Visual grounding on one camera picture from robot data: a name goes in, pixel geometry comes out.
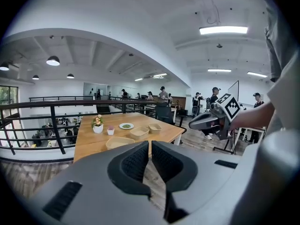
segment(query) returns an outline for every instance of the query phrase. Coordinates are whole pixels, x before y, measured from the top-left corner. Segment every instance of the wooden floor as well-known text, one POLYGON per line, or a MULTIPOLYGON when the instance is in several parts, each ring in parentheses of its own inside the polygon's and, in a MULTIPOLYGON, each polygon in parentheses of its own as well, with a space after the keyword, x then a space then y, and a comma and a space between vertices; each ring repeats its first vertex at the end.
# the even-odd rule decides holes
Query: wooden floor
MULTIPOLYGON (((212 140, 206 139, 203 132, 192 130, 188 127, 190 120, 190 117, 185 118, 182 123, 182 126, 187 128, 187 132, 182 135, 181 139, 183 144, 180 146, 206 152, 218 152, 212 150, 214 146, 224 148, 226 140, 220 141, 216 135, 211 136, 212 140)), ((238 141, 236 146, 237 156, 243 154, 247 145, 248 143, 246 142, 238 141)), ((26 198, 31 197, 39 186, 43 185, 46 181, 71 164, 71 161, 62 163, 22 164, 0 160, 0 167, 12 188, 26 198)), ((165 207, 165 184, 151 159, 146 167, 143 183, 151 188, 151 202, 163 213, 165 207)))

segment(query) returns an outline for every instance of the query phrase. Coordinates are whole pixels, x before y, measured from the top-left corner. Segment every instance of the vent slot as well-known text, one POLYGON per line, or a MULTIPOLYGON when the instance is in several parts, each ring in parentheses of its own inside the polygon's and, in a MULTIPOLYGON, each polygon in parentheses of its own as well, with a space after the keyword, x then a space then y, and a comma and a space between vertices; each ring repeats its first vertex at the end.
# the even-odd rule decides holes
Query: vent slot
POLYGON ((65 186, 46 204, 43 211, 49 216, 60 220, 67 211, 69 205, 79 192, 82 184, 69 181, 65 186))

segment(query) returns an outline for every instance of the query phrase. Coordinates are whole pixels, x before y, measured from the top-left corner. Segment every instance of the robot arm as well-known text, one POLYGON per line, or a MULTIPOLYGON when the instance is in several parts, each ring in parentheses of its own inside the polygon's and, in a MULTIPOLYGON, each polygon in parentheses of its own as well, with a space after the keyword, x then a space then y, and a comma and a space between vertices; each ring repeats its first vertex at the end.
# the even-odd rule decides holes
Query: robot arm
POLYGON ((196 130, 212 128, 220 140, 228 139, 230 124, 240 110, 233 95, 226 93, 210 105, 209 112, 198 115, 189 122, 188 126, 196 130))

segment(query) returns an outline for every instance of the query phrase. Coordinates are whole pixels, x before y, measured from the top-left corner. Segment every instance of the black t-shirt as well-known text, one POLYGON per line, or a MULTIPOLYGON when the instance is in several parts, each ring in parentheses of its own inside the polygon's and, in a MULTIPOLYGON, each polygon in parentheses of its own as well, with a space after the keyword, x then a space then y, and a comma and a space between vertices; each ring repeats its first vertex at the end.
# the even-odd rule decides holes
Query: black t-shirt
POLYGON ((254 104, 254 108, 259 107, 259 106, 262 105, 262 104, 264 104, 263 101, 261 101, 260 103, 256 102, 256 103, 254 104))
POLYGON ((215 103, 217 100, 218 100, 218 97, 215 94, 213 94, 210 98, 210 104, 215 103))

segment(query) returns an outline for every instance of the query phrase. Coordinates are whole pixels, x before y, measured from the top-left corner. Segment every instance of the small flower pot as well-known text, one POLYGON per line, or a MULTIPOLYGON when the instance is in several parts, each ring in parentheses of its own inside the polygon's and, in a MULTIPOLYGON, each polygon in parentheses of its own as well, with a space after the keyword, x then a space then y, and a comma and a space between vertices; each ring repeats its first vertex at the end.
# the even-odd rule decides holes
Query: small flower pot
POLYGON ((114 133, 114 130, 107 130, 108 135, 113 135, 113 133, 114 133))
POLYGON ((103 124, 101 126, 94 126, 93 127, 94 133, 102 133, 103 131, 103 124))

